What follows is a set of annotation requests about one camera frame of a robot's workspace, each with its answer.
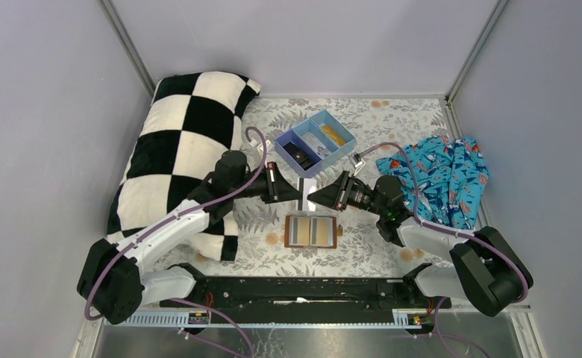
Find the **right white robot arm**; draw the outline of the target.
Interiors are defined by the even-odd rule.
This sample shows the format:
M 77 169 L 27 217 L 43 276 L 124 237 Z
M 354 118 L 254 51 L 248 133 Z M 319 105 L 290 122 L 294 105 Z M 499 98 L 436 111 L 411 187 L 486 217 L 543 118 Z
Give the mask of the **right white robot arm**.
M 525 298 L 534 279 L 501 233 L 493 227 L 455 230 L 418 219 L 404 204 L 398 178 L 381 176 L 370 187 L 348 172 L 310 193 L 308 201 L 336 211 L 355 207 L 378 215 L 382 238 L 402 248 L 418 248 L 451 263 L 420 265 L 404 276 L 428 298 L 467 300 L 493 317 Z

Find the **blue compartment organizer box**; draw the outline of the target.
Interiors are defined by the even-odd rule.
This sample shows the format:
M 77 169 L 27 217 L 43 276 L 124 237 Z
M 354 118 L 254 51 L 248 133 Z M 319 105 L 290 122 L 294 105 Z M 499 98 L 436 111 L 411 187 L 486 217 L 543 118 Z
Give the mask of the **blue compartment organizer box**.
M 328 125 L 333 128 L 344 140 L 344 146 L 338 146 L 321 129 Z M 315 162 L 314 166 L 304 171 L 294 161 L 284 146 L 293 142 L 307 152 Z M 275 150 L 284 159 L 290 168 L 301 178 L 313 178 L 325 169 L 334 165 L 338 160 L 350 154 L 357 144 L 355 135 L 342 122 L 327 110 L 309 116 L 302 122 L 291 127 L 275 138 Z

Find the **brown leather card holder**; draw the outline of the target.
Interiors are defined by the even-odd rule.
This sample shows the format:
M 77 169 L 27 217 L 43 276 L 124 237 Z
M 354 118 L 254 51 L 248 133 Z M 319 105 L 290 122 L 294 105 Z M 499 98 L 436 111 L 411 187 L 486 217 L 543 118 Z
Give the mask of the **brown leather card holder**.
M 286 248 L 337 248 L 339 225 L 334 216 L 287 216 L 284 228 Z

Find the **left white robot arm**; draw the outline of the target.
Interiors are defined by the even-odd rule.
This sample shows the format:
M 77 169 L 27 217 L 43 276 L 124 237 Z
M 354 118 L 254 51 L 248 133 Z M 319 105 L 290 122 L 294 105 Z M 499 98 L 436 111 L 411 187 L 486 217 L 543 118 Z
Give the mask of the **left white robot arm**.
M 248 172 L 244 153 L 226 151 L 199 186 L 160 221 L 117 243 L 95 242 L 77 285 L 86 301 L 86 317 L 95 308 L 99 316 L 119 324 L 146 304 L 188 296 L 196 284 L 192 273 L 180 266 L 163 271 L 150 267 L 185 239 L 220 222 L 234 200 L 253 197 L 271 204 L 299 200 L 302 194 L 275 162 L 262 161 Z

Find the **orange credit card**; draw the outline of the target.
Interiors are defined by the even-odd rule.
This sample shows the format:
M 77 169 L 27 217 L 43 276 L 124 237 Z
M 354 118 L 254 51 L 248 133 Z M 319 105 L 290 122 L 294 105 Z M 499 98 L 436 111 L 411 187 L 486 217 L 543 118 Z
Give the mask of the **orange credit card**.
M 323 126 L 321 126 L 321 129 L 338 146 L 344 146 L 345 145 L 345 140 L 333 128 L 331 128 L 328 125 L 323 125 Z

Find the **silver grey credit card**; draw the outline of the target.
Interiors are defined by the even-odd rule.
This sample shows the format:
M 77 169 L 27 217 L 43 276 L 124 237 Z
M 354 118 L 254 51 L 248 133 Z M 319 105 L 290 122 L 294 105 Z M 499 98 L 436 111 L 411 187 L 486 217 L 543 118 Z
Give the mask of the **silver grey credit card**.
M 297 181 L 297 190 L 301 193 L 298 199 L 297 210 L 303 212 L 315 212 L 316 204 L 307 199 L 309 194 L 317 190 L 317 181 L 313 178 L 299 178 Z

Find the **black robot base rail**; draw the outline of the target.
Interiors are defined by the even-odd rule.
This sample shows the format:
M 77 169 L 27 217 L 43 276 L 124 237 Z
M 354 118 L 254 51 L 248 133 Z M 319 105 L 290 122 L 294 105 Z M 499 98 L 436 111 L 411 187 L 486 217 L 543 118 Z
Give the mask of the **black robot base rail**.
M 401 278 L 202 277 L 185 298 L 238 324 L 388 324 L 393 310 L 451 307 Z

